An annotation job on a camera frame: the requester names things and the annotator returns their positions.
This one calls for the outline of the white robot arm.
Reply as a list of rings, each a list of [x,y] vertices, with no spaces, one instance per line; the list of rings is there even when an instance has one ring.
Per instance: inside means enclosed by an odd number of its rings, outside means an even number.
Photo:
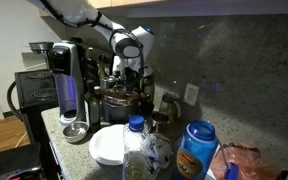
[[[126,83],[135,86],[144,75],[145,58],[150,53],[155,34],[150,28],[138,26],[127,30],[97,10],[88,0],[27,0],[62,24],[79,28],[88,25],[98,31],[111,50],[138,76]]]

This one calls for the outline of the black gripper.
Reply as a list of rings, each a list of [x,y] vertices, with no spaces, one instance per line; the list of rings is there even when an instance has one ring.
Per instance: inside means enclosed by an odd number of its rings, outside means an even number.
[[[122,59],[113,58],[113,75],[118,76],[120,82],[127,86],[135,86],[143,75],[142,61],[140,58]]]

